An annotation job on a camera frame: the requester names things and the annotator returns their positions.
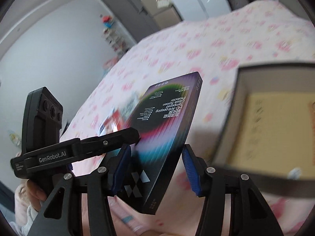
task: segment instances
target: pink floral bedsheet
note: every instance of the pink floral bedsheet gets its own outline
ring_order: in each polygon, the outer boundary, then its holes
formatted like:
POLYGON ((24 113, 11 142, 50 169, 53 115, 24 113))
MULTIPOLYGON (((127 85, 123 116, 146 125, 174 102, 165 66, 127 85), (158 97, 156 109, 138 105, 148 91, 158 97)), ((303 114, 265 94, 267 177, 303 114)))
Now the pink floral bedsheet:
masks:
MULTIPOLYGON (((61 141, 98 135, 106 118, 119 113, 119 120, 124 120, 150 85, 198 71, 203 85, 187 143, 196 155, 207 159, 230 105, 237 67, 283 61, 314 62, 315 30, 311 22, 297 18, 273 0, 259 0, 206 21, 180 23, 134 46, 86 100, 61 141)), ((100 159, 73 164, 75 174, 90 173, 100 159)), ((315 204, 314 199, 269 194, 265 198, 287 235, 299 229, 315 204)), ((180 160, 155 216, 121 205, 152 229, 193 236, 203 199, 191 191, 180 160)))

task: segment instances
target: camera lens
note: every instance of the camera lens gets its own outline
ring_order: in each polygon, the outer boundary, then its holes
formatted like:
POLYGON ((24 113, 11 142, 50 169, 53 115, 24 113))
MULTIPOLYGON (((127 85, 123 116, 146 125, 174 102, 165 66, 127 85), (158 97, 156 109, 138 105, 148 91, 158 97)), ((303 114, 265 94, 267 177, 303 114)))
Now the camera lens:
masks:
POLYGON ((44 111, 48 110, 48 101, 46 99, 43 102, 43 109, 44 109, 44 111))
POLYGON ((50 109, 50 115, 53 119, 56 117, 56 108, 54 106, 52 106, 50 109))

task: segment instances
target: screw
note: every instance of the screw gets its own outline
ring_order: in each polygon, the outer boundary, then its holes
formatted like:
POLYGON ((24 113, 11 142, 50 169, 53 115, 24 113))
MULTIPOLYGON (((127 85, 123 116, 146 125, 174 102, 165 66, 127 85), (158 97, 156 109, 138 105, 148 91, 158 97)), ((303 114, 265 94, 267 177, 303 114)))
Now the screw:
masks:
POLYGON ((67 174, 65 174, 65 175, 63 176, 63 178, 64 178, 65 180, 68 180, 68 179, 72 178, 72 174, 67 173, 67 174))
POLYGON ((106 170, 107 170, 107 168, 105 168, 105 167, 99 167, 99 168, 97 169, 97 172, 98 172, 98 173, 104 173, 104 172, 106 172, 106 170))
POLYGON ((246 175, 246 174, 242 174, 242 175, 241 175, 241 179, 243 179, 243 180, 248 180, 248 179, 249 179, 249 176, 246 175))
POLYGON ((214 172, 215 172, 215 168, 213 168, 213 167, 208 167, 208 168, 207 168, 207 172, 208 172, 208 173, 214 173, 214 172))

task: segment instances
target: door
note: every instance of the door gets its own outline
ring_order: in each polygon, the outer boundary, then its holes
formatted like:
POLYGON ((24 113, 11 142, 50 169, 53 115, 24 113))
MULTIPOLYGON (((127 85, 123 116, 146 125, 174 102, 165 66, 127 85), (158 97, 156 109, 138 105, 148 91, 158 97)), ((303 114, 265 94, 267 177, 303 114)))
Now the door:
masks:
POLYGON ((159 31, 153 18, 143 8, 141 0, 103 0, 103 2, 137 42, 159 31))

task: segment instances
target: finger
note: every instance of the finger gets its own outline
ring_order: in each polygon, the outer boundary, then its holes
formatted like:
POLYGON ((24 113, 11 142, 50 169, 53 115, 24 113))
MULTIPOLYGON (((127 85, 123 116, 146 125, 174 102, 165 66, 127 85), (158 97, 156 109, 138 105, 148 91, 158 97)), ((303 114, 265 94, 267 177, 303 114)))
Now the finger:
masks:
POLYGON ((26 182, 26 191, 39 200, 45 201, 47 199, 46 193, 32 180, 26 182))
POLYGON ((29 196, 29 200, 30 200, 30 204, 31 206, 37 211, 39 212, 40 209, 41 209, 41 205, 40 205, 40 202, 39 202, 39 199, 34 197, 34 196, 29 196))

